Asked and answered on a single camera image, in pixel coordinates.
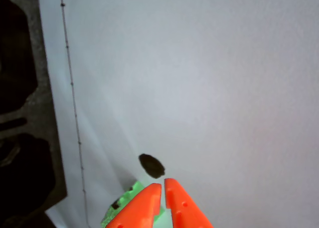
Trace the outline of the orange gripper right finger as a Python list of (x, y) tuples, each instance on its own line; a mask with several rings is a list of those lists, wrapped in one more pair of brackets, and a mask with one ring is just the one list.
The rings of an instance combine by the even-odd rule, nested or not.
[(173, 178), (164, 180), (166, 208), (171, 210), (174, 228), (213, 228), (183, 186)]

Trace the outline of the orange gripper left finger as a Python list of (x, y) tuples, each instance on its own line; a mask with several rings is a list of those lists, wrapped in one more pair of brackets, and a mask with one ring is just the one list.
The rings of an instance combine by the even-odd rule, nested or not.
[(152, 228), (161, 215), (161, 184), (134, 183), (106, 212), (107, 228)]

